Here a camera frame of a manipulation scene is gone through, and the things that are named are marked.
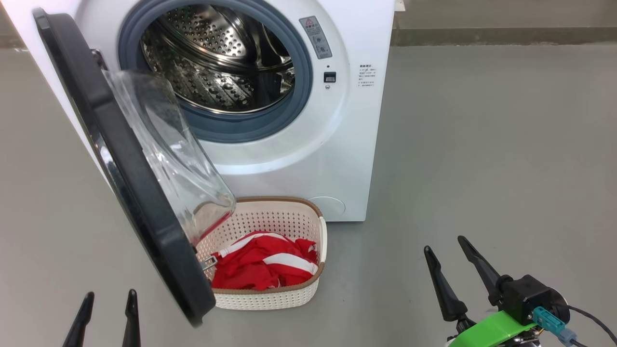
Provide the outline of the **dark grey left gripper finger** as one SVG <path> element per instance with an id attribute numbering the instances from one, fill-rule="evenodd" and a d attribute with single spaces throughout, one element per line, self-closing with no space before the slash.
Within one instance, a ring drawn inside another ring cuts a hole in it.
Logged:
<path id="1" fill-rule="evenodd" d="M 141 333 L 139 323 L 139 311 L 137 305 L 137 292 L 135 289 L 130 289 L 128 292 L 125 316 L 126 325 L 122 347 L 140 347 Z"/>
<path id="2" fill-rule="evenodd" d="M 93 312 L 94 298 L 94 292 L 88 292 L 84 297 L 62 347 L 83 347 L 86 327 Z"/>

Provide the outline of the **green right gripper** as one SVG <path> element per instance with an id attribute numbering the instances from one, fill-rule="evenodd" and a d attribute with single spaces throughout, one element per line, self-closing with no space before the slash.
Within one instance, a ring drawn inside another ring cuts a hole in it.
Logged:
<path id="1" fill-rule="evenodd" d="M 485 289 L 488 292 L 489 303 L 492 306 L 502 306 L 502 295 L 496 287 L 501 275 L 476 250 L 465 236 L 457 237 L 465 257 L 475 266 Z M 444 321 L 467 320 L 467 306 L 459 300 L 442 272 L 442 266 L 430 246 L 424 247 L 424 256 L 429 269 L 430 279 L 438 299 L 439 308 Z M 536 324 L 521 325 L 504 311 L 488 316 L 469 329 L 447 341 L 447 347 L 496 347 L 520 333 L 527 332 Z"/>

